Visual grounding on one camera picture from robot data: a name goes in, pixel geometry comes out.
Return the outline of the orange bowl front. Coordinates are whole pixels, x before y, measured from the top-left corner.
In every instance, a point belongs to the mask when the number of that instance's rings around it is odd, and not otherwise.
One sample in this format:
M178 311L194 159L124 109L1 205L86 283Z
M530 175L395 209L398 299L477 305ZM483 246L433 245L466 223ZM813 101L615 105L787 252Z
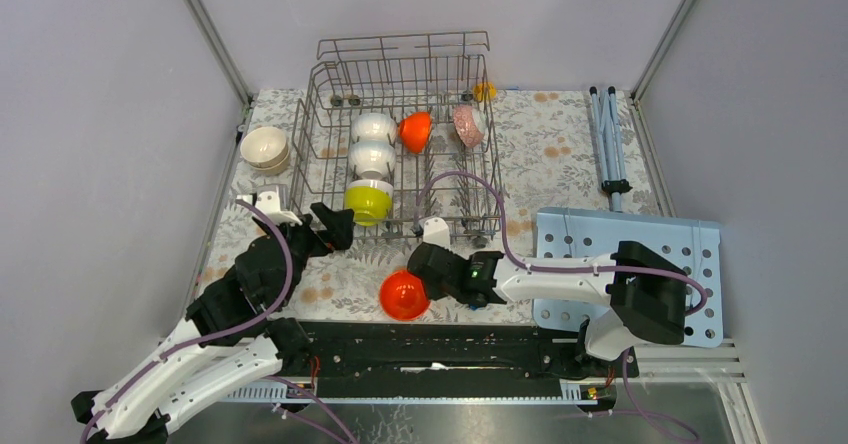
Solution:
M430 306L422 281L406 269L393 272L383 281L378 300L383 312L398 321L415 320Z

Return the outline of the plain beige bowl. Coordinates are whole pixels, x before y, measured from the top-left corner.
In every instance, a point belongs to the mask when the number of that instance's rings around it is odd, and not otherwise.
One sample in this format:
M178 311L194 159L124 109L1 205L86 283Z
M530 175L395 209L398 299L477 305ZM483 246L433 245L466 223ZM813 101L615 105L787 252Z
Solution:
M258 167L254 165L250 165L249 168L260 175L265 176L275 176L281 174L288 166L289 166L289 157L284 157L282 160L277 162L276 164L268 167Z

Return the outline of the beige bowl with leaf pattern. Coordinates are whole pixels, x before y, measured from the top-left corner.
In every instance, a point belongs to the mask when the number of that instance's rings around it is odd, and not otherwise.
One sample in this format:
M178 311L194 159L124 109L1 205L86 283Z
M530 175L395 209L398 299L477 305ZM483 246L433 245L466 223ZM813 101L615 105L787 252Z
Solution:
M255 168L269 168L282 162L289 153L285 131L276 127L260 127L244 136L240 155Z

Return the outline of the pink patterned bowl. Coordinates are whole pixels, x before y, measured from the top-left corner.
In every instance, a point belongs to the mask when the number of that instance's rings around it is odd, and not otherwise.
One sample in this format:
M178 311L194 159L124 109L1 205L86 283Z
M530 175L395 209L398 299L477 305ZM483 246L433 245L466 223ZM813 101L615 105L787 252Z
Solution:
M453 123L459 139L467 148L473 148L484 140L485 121L477 108L470 105L455 107Z

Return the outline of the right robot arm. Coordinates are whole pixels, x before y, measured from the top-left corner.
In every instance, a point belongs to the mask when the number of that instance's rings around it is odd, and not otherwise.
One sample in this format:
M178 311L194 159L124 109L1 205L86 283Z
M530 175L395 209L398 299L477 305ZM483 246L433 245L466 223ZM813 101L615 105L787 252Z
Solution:
M573 350L575 366L597 376L625 350L641 343L680 345L685 338L685 272L648 247L622 241L595 257L511 258L500 251L462 257L422 243L407 262L430 300L451 297L469 307L552 299L602 306L590 318L583 342Z

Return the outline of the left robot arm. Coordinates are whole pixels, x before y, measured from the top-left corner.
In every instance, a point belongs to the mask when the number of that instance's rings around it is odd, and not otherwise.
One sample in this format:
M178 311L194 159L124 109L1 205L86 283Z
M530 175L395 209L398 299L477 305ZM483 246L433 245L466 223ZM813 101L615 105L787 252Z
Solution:
M209 404L282 371L314 371L302 326L274 318L312 258L347 250L354 212L313 203L307 215L270 217L239 200L263 230L224 276L208 285L171 333L127 376L72 400L83 443L164 443Z

